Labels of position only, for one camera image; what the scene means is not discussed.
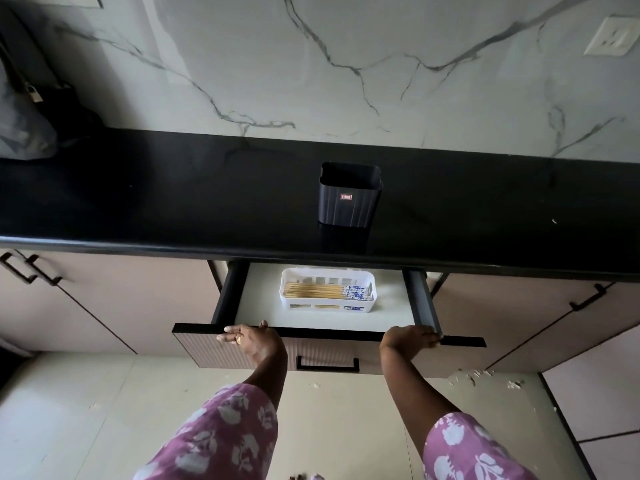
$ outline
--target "electrical socket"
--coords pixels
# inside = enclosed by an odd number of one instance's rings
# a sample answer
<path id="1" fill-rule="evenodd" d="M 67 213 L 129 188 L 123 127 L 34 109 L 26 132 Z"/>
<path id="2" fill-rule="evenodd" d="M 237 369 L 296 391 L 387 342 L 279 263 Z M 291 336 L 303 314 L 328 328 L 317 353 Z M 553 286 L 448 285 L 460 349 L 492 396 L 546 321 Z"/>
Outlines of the electrical socket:
<path id="1" fill-rule="evenodd" d="M 640 37 L 640 18 L 608 16 L 584 55 L 625 55 Z"/>

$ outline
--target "gray bag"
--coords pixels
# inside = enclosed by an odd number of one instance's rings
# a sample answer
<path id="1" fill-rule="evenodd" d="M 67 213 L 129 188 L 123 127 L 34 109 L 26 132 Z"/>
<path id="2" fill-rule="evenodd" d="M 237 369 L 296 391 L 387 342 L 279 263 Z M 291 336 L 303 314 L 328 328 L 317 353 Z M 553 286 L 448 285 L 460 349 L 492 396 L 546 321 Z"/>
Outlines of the gray bag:
<path id="1" fill-rule="evenodd" d="M 29 69 L 39 71 L 41 78 L 55 80 L 46 63 L 45 69 L 40 63 L 42 55 L 24 26 L 0 3 L 0 158 L 52 157 L 57 151 L 56 131 L 38 112 L 40 95 L 13 62 L 14 53 L 30 61 Z"/>

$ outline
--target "cabinet handle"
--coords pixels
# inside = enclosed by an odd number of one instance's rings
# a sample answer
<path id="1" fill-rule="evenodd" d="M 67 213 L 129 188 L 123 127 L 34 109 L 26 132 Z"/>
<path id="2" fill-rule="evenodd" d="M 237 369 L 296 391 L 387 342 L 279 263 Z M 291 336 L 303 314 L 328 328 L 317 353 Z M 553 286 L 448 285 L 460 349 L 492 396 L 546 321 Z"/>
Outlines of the cabinet handle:
<path id="1" fill-rule="evenodd" d="M 580 310 L 584 310 L 587 306 L 592 304 L 594 301 L 599 300 L 600 298 L 602 298 L 604 295 L 607 294 L 607 289 L 604 288 L 604 286 L 602 286 L 601 284 L 596 283 L 596 284 L 594 284 L 593 287 L 596 288 L 597 293 L 595 295 L 593 295 L 592 297 L 587 298 L 586 300 L 584 300 L 580 304 L 574 303 L 572 301 L 569 302 L 569 305 L 571 305 L 571 309 L 574 312 L 579 312 Z"/>
<path id="2" fill-rule="evenodd" d="M 338 365 L 302 365 L 302 355 L 296 358 L 297 371 L 316 371 L 316 372 L 353 372 L 357 374 L 360 371 L 360 361 L 353 359 L 353 367 L 340 367 Z"/>
<path id="3" fill-rule="evenodd" d="M 48 282 L 51 286 L 57 285 L 60 282 L 60 280 L 62 279 L 62 276 L 56 276 L 53 279 L 48 277 L 47 274 L 43 270 L 41 270 L 38 266 L 36 266 L 34 264 L 36 259 L 38 259 L 39 257 L 40 256 L 38 256 L 37 254 L 32 254 L 31 256 L 29 256 L 27 258 L 27 261 L 25 261 L 25 263 L 32 270 L 34 270 L 39 277 L 41 277 L 44 281 Z"/>
<path id="4" fill-rule="evenodd" d="M 16 268 L 11 266 L 9 263 L 7 263 L 6 260 L 9 259 L 11 256 L 13 256 L 13 254 L 4 253 L 2 255 L 2 257 L 0 257 L 0 264 L 2 264 L 5 268 L 7 268 L 9 271 L 11 271 L 12 274 L 16 275 L 20 279 L 20 281 L 25 282 L 28 285 L 30 285 L 32 282 L 34 282 L 34 280 L 37 278 L 37 276 L 35 274 L 32 274 L 31 276 L 29 276 L 27 278 L 24 274 L 22 274 Z"/>

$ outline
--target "marble wall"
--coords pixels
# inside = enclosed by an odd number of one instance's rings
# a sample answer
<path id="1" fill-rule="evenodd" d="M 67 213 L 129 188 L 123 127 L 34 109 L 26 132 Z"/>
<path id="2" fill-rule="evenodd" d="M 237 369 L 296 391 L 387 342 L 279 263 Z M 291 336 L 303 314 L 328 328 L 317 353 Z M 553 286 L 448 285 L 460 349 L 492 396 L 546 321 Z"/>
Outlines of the marble wall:
<path id="1" fill-rule="evenodd" d="M 640 161 L 640 0 L 102 0 L 19 5 L 108 126 Z"/>

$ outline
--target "white plastic basket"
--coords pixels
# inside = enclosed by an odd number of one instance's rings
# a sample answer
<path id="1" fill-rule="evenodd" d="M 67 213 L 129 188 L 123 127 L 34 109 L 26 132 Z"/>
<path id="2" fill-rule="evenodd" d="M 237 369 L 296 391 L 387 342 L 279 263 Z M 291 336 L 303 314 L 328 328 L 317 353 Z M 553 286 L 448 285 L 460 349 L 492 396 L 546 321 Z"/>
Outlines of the white plastic basket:
<path id="1" fill-rule="evenodd" d="M 284 297 L 284 286 L 288 282 L 362 286 L 369 289 L 371 299 L 286 298 Z M 324 267 L 288 267 L 282 272 L 282 279 L 280 280 L 280 300 L 282 306 L 292 310 L 368 313 L 371 311 L 377 297 L 376 279 L 373 277 L 373 274 L 368 271 Z"/>

